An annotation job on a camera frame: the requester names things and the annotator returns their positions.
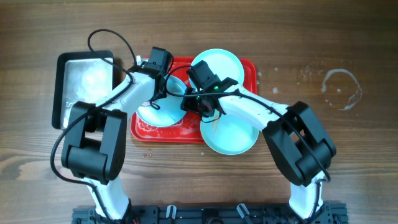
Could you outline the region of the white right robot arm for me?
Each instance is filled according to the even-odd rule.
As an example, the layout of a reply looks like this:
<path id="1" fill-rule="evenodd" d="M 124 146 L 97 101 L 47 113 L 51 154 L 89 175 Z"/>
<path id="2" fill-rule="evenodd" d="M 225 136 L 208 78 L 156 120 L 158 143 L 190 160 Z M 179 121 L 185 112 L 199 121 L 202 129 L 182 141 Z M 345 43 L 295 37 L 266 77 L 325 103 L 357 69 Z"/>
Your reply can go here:
<path id="1" fill-rule="evenodd" d="M 240 84 L 208 92 L 189 88 L 182 98 L 184 110 L 200 114 L 217 110 L 261 131 L 277 168 L 290 182 L 290 208 L 305 221 L 315 218 L 323 203 L 322 183 L 330 181 L 327 170 L 336 147 L 309 105 L 275 103 Z"/>

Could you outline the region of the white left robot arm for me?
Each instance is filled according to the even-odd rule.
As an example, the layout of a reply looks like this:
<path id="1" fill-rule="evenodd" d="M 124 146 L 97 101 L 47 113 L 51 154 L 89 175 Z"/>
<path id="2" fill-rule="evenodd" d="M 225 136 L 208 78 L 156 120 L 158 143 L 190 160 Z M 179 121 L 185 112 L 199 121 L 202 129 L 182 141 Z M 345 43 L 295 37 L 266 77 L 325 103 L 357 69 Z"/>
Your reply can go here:
<path id="1" fill-rule="evenodd" d="M 74 184 L 86 185 L 95 200 L 92 222 L 124 223 L 131 202 L 119 173 L 126 155 L 127 120 L 147 101 L 165 96 L 165 73 L 131 72 L 111 92 L 93 103 L 77 101 L 68 126 L 54 149 L 63 144 L 61 163 Z"/>

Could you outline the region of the light blue plate top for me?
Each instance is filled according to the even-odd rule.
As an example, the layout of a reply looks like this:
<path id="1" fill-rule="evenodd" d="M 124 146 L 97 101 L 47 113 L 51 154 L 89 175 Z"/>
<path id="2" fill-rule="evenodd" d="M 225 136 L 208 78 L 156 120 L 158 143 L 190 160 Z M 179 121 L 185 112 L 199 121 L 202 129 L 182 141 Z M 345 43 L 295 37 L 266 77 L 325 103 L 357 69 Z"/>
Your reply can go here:
<path id="1" fill-rule="evenodd" d="M 205 61 L 210 70 L 219 77 L 221 81 L 225 78 L 236 80 L 240 85 L 244 83 L 244 69 L 240 60 L 231 52 L 224 49 L 209 49 L 198 54 L 191 65 Z"/>

